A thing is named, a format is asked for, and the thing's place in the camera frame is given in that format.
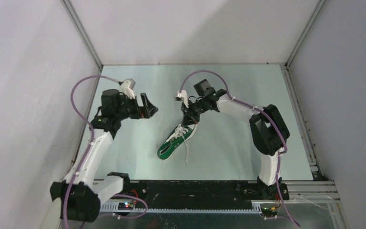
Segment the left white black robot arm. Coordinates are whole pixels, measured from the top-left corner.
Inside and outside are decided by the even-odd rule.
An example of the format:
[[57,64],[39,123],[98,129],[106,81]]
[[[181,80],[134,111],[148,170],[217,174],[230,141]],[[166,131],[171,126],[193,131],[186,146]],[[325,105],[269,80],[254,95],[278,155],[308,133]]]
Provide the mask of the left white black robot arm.
[[101,106],[88,123],[91,137],[84,153],[78,155],[63,180],[53,182],[50,188],[51,198],[61,199],[62,220],[94,222],[107,200],[115,195],[122,199],[130,196],[132,186],[127,173],[110,172],[99,184],[93,182],[102,157],[121,128],[121,122],[125,119],[149,119],[158,112],[146,93],[140,96],[142,105],[138,104],[136,96],[129,98],[117,89],[102,92]]

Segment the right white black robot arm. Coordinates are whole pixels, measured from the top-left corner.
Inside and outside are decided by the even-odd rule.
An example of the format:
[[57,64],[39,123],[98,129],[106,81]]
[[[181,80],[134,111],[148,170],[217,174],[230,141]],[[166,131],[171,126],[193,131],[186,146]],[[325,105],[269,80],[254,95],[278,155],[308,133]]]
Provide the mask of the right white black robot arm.
[[187,92],[180,89],[175,99],[182,102],[183,125],[198,124],[200,115],[216,111],[236,117],[250,126],[253,144],[262,154],[260,173],[257,178],[258,193],[263,199],[276,196],[283,200],[280,189],[280,156],[287,151],[289,130],[278,110],[272,104],[257,107],[235,99],[228,89],[215,90],[204,79],[194,85],[199,95],[195,102],[189,100]]

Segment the green canvas sneaker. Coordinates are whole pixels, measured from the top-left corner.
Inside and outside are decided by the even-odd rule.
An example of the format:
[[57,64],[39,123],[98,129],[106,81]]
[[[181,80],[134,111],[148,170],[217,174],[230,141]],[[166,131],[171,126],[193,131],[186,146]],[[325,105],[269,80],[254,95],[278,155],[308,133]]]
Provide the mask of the green canvas sneaker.
[[[198,124],[187,126],[192,130],[190,136],[186,135],[189,137],[187,139],[187,141],[193,137],[193,135],[196,132],[197,126],[198,126]],[[175,138],[174,133],[175,133],[175,129],[173,131],[171,131],[171,133],[166,138],[164,143],[158,148],[157,156],[162,161],[168,160],[174,154],[176,149],[179,148],[180,146],[185,146],[183,143],[183,139],[181,137]]]

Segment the white shoelace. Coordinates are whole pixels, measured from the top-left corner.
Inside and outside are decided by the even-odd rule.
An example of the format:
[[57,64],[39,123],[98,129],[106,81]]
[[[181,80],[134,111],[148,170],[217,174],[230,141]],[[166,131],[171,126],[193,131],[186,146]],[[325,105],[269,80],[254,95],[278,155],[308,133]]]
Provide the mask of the white shoelace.
[[177,127],[175,128],[175,133],[174,133],[174,137],[175,138],[179,138],[181,137],[183,139],[183,143],[185,145],[186,148],[186,153],[185,153],[185,164],[188,165],[188,158],[189,158],[189,147],[187,144],[187,139],[189,138],[188,136],[190,136],[192,130],[187,127],[187,126],[183,126],[182,124],[178,124]]

